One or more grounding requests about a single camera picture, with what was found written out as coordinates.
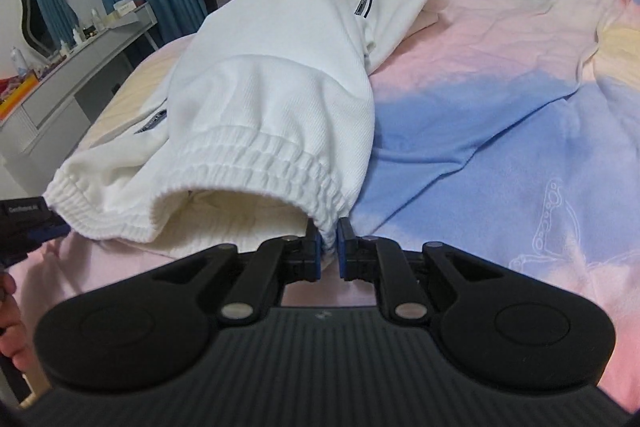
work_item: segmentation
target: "vanity table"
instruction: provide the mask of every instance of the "vanity table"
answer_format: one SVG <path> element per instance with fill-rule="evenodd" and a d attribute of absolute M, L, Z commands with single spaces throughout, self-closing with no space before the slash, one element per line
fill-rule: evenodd
<path fill-rule="evenodd" d="M 148 3 L 126 14 L 118 20 L 117 27 L 75 49 L 0 122 L 0 155 L 4 158 L 0 170 L 5 171 L 1 173 L 2 185 L 11 178 L 18 185 L 0 186 L 0 199 L 44 192 L 95 120 L 95 115 L 82 110 L 76 95 L 85 86 L 90 89 L 91 80 L 138 37 L 144 35 L 156 50 L 156 43 L 147 33 L 156 23 Z M 105 98 L 104 107 L 111 95 Z"/>

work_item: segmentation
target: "bed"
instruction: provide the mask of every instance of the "bed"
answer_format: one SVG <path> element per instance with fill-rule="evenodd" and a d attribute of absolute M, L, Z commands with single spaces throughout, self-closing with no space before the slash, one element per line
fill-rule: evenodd
<path fill-rule="evenodd" d="M 143 62 L 79 145 L 135 114 L 191 37 Z M 601 388 L 640 407 L 640 0 L 451 0 L 370 77 L 376 133 L 351 220 L 419 249 L 444 241 L 599 304 L 617 344 Z M 171 261 L 77 233 L 12 269 L 30 330 L 56 302 Z M 366 283 L 286 305 L 368 305 Z"/>

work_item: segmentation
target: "silver screw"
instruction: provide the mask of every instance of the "silver screw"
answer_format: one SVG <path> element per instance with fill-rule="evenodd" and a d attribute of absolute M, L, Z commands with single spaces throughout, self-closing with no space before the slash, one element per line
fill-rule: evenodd
<path fill-rule="evenodd" d="M 405 302 L 396 306 L 396 315 L 401 319 L 417 320 L 427 314 L 427 308 L 417 302 Z"/>
<path fill-rule="evenodd" d="M 250 317 L 253 312 L 253 307 L 244 302 L 232 302 L 231 304 L 223 306 L 223 308 L 220 310 L 220 313 L 222 313 L 223 317 L 233 321 L 240 321 L 242 319 Z"/>

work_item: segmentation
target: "ribbed black surface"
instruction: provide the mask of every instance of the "ribbed black surface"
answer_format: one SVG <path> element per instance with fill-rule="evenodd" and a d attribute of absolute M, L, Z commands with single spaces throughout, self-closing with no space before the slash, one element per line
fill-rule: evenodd
<path fill-rule="evenodd" d="M 555 396 L 483 387 L 426 331 L 367 308 L 272 309 L 257 325 L 223 331 L 164 386 L 124 396 L 57 389 L 23 418 L 34 427 L 604 427 L 628 415 L 594 387 Z"/>

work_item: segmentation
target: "human hand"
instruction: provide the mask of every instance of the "human hand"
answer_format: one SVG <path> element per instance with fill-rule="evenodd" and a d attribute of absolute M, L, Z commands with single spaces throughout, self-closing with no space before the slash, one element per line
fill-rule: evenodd
<path fill-rule="evenodd" d="M 0 303 L 0 329 L 4 330 L 0 336 L 0 353 L 12 359 L 15 367 L 24 373 L 36 365 L 36 358 L 28 343 L 20 308 L 12 297 L 15 280 L 8 273 L 0 275 L 0 289 L 4 291 L 4 301 Z"/>

